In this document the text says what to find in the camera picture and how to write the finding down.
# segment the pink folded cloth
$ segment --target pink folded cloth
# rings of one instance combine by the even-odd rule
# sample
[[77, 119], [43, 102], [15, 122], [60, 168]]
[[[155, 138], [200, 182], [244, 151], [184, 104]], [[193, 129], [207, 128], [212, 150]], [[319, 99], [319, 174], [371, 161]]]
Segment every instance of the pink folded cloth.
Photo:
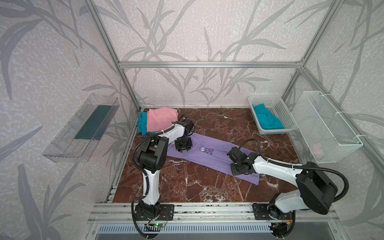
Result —
[[177, 121], [177, 110], [173, 108], [150, 109], [147, 114], [147, 131], [159, 132], [172, 126]]

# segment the marble surface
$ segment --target marble surface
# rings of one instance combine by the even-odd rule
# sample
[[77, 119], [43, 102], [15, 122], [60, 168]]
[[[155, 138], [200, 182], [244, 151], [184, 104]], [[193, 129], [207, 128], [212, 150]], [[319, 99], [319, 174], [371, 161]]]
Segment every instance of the marble surface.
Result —
[[[249, 138], [263, 144], [266, 156], [291, 163], [298, 158], [287, 134], [259, 135], [249, 109], [180, 109], [195, 123], [195, 132], [240, 145]], [[142, 137], [137, 135], [134, 145]], [[254, 142], [244, 145], [257, 151]], [[133, 167], [129, 156], [118, 185], [114, 202], [130, 202], [142, 195], [142, 174]], [[278, 192], [296, 187], [268, 175], [260, 175], [259, 185], [189, 162], [167, 157], [161, 169], [160, 195], [162, 202], [269, 202]]]

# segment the white wire mesh basket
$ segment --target white wire mesh basket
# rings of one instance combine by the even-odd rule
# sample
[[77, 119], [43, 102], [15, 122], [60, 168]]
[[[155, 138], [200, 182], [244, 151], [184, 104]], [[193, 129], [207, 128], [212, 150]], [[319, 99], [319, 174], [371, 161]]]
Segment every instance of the white wire mesh basket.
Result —
[[[248, 97], [248, 102], [251, 107], [251, 112], [253, 119], [256, 122], [257, 129], [261, 135], [267, 134], [284, 134], [291, 130], [296, 130], [296, 124], [293, 120], [292, 114], [289, 111], [288, 107], [285, 105], [283, 99], [279, 96], [273, 94], [266, 95], [254, 95]], [[284, 129], [264, 129], [261, 127], [259, 120], [257, 119], [254, 106], [264, 104], [264, 106], [278, 119], [284, 126]]]
[[341, 113], [320, 91], [304, 91], [293, 118], [316, 162], [337, 162], [363, 145]]

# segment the leaf pattern wallpaper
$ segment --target leaf pattern wallpaper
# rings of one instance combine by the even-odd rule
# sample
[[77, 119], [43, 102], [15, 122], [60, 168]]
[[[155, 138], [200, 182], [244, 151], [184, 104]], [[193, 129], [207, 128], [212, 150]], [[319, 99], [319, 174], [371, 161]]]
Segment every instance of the leaf pattern wallpaper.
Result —
[[[316, 79], [343, 107], [367, 138], [384, 153], [383, 63], [384, 1], [344, 1], [314, 54], [306, 64]], [[300, 77], [287, 98], [290, 108], [303, 91], [312, 90]], [[311, 161], [300, 132], [290, 133], [297, 153]], [[333, 206], [350, 239], [382, 239], [384, 177], [361, 149], [333, 164], [348, 178], [348, 194]], [[333, 179], [339, 188], [342, 182]]]
[[[298, 61], [331, 1], [95, 0], [120, 61]], [[246, 106], [294, 69], [125, 69], [142, 106]]]
[[[83, 1], [0, 1], [0, 239], [78, 239], [137, 116]], [[87, 163], [42, 156], [90, 93], [120, 107]]]

